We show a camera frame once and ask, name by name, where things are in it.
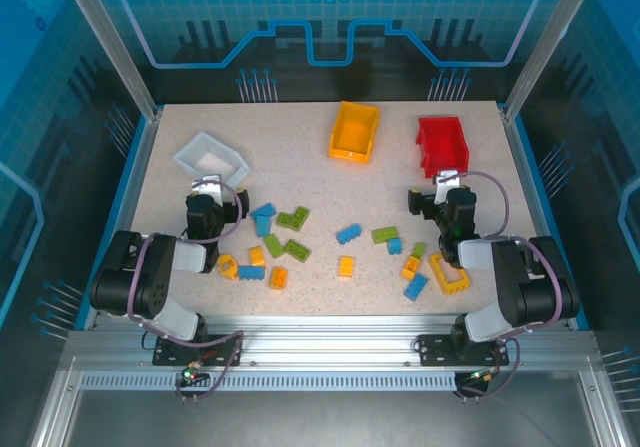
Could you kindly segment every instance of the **blue lego brick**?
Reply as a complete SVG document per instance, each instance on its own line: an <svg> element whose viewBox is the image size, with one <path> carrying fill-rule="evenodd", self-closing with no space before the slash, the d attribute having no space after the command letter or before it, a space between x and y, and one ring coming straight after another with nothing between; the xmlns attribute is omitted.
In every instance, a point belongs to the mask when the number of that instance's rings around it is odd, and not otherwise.
<svg viewBox="0 0 640 447"><path fill-rule="evenodd" d="M420 292L422 292L422 289L424 289L424 287L427 285L427 282L428 279L424 275L416 274L413 280L409 282L409 285L405 289L404 296L407 299L415 302L420 295Z"/></svg>
<svg viewBox="0 0 640 447"><path fill-rule="evenodd" d="M256 217L258 217L259 215L264 215L265 217L273 217L274 215L276 215L276 208L272 203L264 204L262 207L254 210L253 212L250 212L249 215L255 222Z"/></svg>
<svg viewBox="0 0 640 447"><path fill-rule="evenodd" d="M264 280L264 267L252 267L250 265L238 266L238 278L240 280Z"/></svg>
<svg viewBox="0 0 640 447"><path fill-rule="evenodd" d="M353 224L347 227L344 230L341 230L336 234L336 239L338 239L338 243L340 245L344 245L347 242L352 241L356 237L359 237L362 234L362 228L360 224Z"/></svg>
<svg viewBox="0 0 640 447"><path fill-rule="evenodd" d="M271 218L266 215L256 216L256 235L266 237L271 233Z"/></svg>
<svg viewBox="0 0 640 447"><path fill-rule="evenodd" d="M402 253L402 240L400 237L387 240L387 249L391 255L398 255Z"/></svg>

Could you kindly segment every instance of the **yellow bin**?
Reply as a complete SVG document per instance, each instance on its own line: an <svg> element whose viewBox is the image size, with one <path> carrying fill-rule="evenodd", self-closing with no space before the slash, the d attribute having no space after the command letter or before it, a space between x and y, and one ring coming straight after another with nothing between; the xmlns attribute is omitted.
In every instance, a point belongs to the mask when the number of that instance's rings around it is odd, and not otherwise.
<svg viewBox="0 0 640 447"><path fill-rule="evenodd" d="M369 163L379 120L378 107L343 101L329 139L329 157Z"/></svg>

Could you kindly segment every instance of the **green lego brick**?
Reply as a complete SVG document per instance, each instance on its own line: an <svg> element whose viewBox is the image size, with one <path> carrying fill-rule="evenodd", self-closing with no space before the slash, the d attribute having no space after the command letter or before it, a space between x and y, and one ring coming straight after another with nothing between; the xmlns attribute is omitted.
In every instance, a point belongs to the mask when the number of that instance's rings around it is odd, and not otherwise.
<svg viewBox="0 0 640 447"><path fill-rule="evenodd" d="M398 235L398 229L395 227L384 227L383 229L373 230L371 231L371 236L373 237L374 244L382 244L389 239L400 237Z"/></svg>
<svg viewBox="0 0 640 447"><path fill-rule="evenodd" d="M284 246L284 251L294 259L305 262L311 255L311 251L295 240L290 240Z"/></svg>
<svg viewBox="0 0 640 447"><path fill-rule="evenodd" d="M293 217L291 216L291 214L287 214L285 212L280 212L278 214L278 217L276 217L276 224L278 224L281 227L289 227L291 228L291 221L293 220Z"/></svg>
<svg viewBox="0 0 640 447"><path fill-rule="evenodd" d="M267 246L274 259L284 254L284 247L282 247L282 244L274 234L269 234L264 238L264 245Z"/></svg>
<svg viewBox="0 0 640 447"><path fill-rule="evenodd" d="M413 255L416 259L421 259L424 255L424 250L427 248L424 242L418 242L413 246L413 250L411 251L411 255Z"/></svg>
<svg viewBox="0 0 640 447"><path fill-rule="evenodd" d="M300 232L300 229L304 225L305 221L309 217L309 209L304 207L298 207L291 217L290 227L296 232Z"/></svg>

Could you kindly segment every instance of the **speckled white tabletop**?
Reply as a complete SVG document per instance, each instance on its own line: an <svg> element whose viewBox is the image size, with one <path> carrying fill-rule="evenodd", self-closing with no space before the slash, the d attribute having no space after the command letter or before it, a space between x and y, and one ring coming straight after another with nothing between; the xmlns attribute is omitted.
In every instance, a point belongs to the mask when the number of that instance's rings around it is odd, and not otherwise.
<svg viewBox="0 0 640 447"><path fill-rule="evenodd" d="M469 290L444 296L427 256L437 252L433 222L407 211L407 190L432 191L419 168L415 144L418 118L460 117L470 151L470 170L481 170L503 182L511 203L506 233L534 235L533 224L494 102L380 102L380 125L367 165L329 158L329 135L339 103L167 105L162 115L144 179L132 229L142 233L179 235L186 227L185 197L190 179L173 155L197 133L207 132L237 150L251 167L241 186L248 189L252 210L272 202L278 211L299 205L311 210L300 232L275 225L284 244L293 238L312 250L306 263L283 255L271 258L264 249L263 281L229 281L211 274L174 273L172 295L185 307L206 315L378 315L457 313L495 300L493 274L472 271ZM498 189L482 178L464 181L478 195L476 231L500 226L503 203ZM337 231L357 222L363 234L341 246ZM371 230L395 225L403 241L401 255L386 244L374 245ZM429 278L416 302L402 294L400 277L415 242L427 243L420 272ZM239 264L249 265L248 249L264 245L250 218L220 243ZM355 258L353 278L338 277L341 255ZM271 269L289 271L284 291L268 287Z"/></svg>

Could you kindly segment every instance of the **blue enclosure wall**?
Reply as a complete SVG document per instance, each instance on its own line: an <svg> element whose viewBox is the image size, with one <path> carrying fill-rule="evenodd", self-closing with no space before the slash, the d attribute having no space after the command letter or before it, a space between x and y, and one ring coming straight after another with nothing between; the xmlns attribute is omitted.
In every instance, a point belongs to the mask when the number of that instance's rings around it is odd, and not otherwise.
<svg viewBox="0 0 640 447"><path fill-rule="evenodd" d="M0 12L0 443L19 446L76 314L43 283L87 285L140 112L74 0Z"/></svg>
<svg viewBox="0 0 640 447"><path fill-rule="evenodd" d="M188 103L505 100L558 0L102 1L156 102Z"/></svg>
<svg viewBox="0 0 640 447"><path fill-rule="evenodd" d="M605 350L637 350L638 0L585 0L522 119L589 322Z"/></svg>

